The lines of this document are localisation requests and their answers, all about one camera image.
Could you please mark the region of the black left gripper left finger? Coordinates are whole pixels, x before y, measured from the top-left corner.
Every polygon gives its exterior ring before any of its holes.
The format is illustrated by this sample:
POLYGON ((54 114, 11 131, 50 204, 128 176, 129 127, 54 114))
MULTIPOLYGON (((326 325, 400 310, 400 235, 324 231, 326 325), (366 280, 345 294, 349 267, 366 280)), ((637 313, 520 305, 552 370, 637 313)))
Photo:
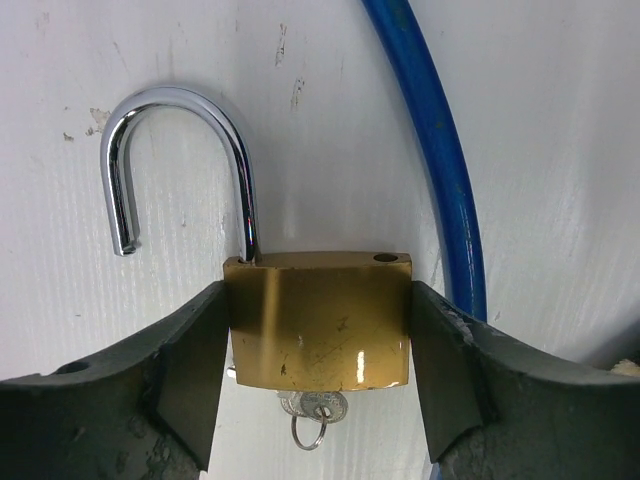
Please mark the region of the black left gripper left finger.
POLYGON ((226 359, 225 288, 49 375, 1 383, 4 479, 196 479, 226 359))

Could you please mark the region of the brass padlock with key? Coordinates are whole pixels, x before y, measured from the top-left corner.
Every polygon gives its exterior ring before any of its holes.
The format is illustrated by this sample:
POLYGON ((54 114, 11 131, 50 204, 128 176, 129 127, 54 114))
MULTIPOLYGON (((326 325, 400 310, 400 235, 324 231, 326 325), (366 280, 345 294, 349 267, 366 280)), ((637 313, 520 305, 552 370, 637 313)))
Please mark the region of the brass padlock with key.
POLYGON ((136 252, 129 141, 151 111, 174 108, 204 121, 228 159, 239 253, 223 266, 235 378, 276 391, 293 421, 322 428, 347 414, 346 394, 403 386, 409 378, 412 261, 406 253, 263 253, 248 147, 227 113, 199 92, 155 86, 122 100, 102 132, 100 162, 113 250, 136 252))

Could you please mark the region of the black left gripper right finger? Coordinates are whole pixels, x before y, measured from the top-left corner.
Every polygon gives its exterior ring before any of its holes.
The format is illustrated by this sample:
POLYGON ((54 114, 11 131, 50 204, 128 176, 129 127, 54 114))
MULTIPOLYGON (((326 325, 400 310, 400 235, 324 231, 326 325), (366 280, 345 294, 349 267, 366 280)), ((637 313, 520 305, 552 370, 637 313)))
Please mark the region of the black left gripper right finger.
POLYGON ((533 348, 412 285, 429 458, 445 479, 636 479, 639 380, 533 348))

